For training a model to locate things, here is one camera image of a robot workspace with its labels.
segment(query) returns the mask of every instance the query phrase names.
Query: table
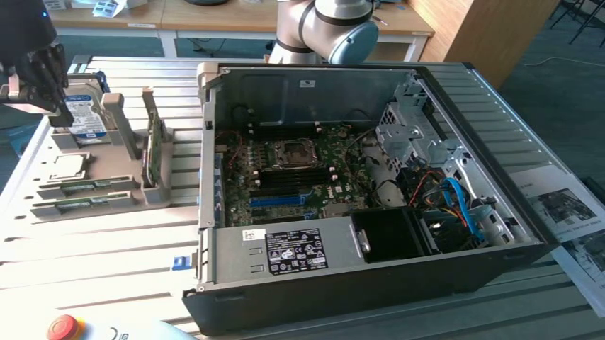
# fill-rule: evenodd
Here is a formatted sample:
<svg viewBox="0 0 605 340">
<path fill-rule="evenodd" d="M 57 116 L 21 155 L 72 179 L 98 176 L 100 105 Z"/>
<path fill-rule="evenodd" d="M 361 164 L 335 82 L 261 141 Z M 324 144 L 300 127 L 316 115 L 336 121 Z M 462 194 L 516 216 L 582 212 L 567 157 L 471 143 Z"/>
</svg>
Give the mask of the table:
<svg viewBox="0 0 605 340">
<path fill-rule="evenodd" d="M 94 57 L 69 68 L 104 70 L 112 91 L 124 94 L 124 114 L 134 130 L 146 126 L 140 88 L 153 87 L 160 116 L 176 131 L 172 206 L 145 212 L 142 219 L 114 215 L 105 222 L 15 227 L 10 218 L 21 214 L 34 167 L 50 152 L 44 119 L 0 195 L 0 216 L 9 220 L 0 229 L 0 304 L 36 302 L 74 315 L 161 319 L 205 339 L 178 296 L 182 285 L 193 282 L 192 271 L 169 272 L 173 257 L 189 255 L 198 240 L 196 66 L 204 60 L 225 61 Z M 504 170 L 548 162 L 564 167 L 474 69 L 459 63 L 423 65 Z M 605 320 L 595 317 L 546 256 L 475 293 L 260 329 L 228 339 L 591 339 L 603 334 Z"/>
<path fill-rule="evenodd" d="M 383 4 L 375 15 L 388 24 L 380 29 L 379 44 L 369 60 L 417 61 L 429 25 L 413 10 Z M 218 6 L 194 6 L 184 0 L 149 0 L 114 18 L 93 18 L 89 9 L 50 11 L 60 35 L 154 37 L 161 41 L 164 57 L 174 58 L 177 38 L 226 38 L 273 40 L 276 2 L 249 4 L 231 0 Z"/>
<path fill-rule="evenodd" d="M 92 17 L 92 9 L 70 8 L 49 11 L 58 35 L 152 37 L 161 38 L 161 15 L 165 0 L 149 0 L 130 10 L 124 10 L 114 18 Z"/>
</svg>

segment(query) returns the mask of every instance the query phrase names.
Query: red button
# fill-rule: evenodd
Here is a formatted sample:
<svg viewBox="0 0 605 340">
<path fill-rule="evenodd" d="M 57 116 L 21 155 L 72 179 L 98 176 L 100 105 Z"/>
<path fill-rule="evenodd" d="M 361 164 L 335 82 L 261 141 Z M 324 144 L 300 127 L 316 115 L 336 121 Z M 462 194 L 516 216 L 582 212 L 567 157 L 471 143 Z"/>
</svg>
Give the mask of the red button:
<svg viewBox="0 0 605 340">
<path fill-rule="evenodd" d="M 61 315 L 48 326 L 48 340 L 68 340 L 77 332 L 77 321 L 70 315 Z"/>
</svg>

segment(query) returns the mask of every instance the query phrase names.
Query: blue pcie slot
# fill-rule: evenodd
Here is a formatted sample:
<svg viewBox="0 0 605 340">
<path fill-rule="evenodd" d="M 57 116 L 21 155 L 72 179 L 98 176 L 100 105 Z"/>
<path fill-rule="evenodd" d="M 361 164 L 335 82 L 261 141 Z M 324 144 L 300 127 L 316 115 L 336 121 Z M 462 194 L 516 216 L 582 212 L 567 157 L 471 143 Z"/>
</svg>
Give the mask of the blue pcie slot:
<svg viewBox="0 0 605 340">
<path fill-rule="evenodd" d="M 261 208 L 261 207 L 273 207 L 279 205 L 304 205 L 305 198 L 309 193 L 304 193 L 301 195 L 288 195 L 281 197 L 269 197 L 269 198 L 252 198 L 249 199 L 249 206 L 252 208 Z"/>
</svg>

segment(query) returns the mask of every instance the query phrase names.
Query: motherboard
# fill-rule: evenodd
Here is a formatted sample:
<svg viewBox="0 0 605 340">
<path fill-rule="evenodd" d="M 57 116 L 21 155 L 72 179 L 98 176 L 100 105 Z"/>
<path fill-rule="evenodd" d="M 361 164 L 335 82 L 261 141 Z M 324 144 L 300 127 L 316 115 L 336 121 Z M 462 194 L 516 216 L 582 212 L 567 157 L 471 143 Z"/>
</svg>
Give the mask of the motherboard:
<svg viewBox="0 0 605 340">
<path fill-rule="evenodd" d="M 367 208 L 357 136 L 345 124 L 217 131 L 224 226 L 340 217 Z"/>
</svg>

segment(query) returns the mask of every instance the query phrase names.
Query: chair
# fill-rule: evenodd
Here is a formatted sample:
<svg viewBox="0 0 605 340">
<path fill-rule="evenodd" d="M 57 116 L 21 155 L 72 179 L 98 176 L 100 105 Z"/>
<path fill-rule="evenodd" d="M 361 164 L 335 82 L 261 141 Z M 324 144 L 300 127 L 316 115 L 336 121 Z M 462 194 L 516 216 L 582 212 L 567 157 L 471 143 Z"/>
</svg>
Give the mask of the chair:
<svg viewBox="0 0 605 340">
<path fill-rule="evenodd" d="M 578 35 L 583 32 L 583 29 L 586 27 L 591 27 L 591 28 L 603 28 L 605 26 L 603 25 L 588 25 L 590 21 L 594 19 L 594 17 L 596 16 L 596 13 L 598 11 L 602 9 L 602 7 L 605 6 L 605 0 L 588 0 L 591 1 L 596 7 L 594 8 L 592 12 L 590 13 L 590 15 L 587 16 L 586 20 L 583 20 L 582 22 L 582 26 L 579 27 L 579 29 L 576 30 L 575 32 L 575 35 L 574 37 L 571 38 L 571 41 L 568 42 L 568 45 L 574 42 L 575 38 L 578 37 Z M 580 7 L 583 5 L 583 3 L 586 2 L 586 0 L 574 0 L 572 3 L 568 3 L 563 0 L 560 0 L 560 3 L 558 5 L 562 5 L 563 3 L 566 3 L 566 7 L 567 9 L 564 10 L 564 12 L 560 14 L 560 16 L 558 17 L 558 19 L 554 21 L 554 23 L 550 25 L 550 28 L 554 27 L 554 25 L 556 25 L 558 21 L 560 21 L 560 19 L 568 14 L 568 12 L 574 12 L 574 15 L 572 15 L 572 20 L 574 21 L 578 21 L 576 20 L 576 15 L 579 13 L 579 10 L 580 10 Z M 605 38 L 603 40 L 600 41 L 600 44 L 598 47 L 602 47 L 605 44 Z"/>
</svg>

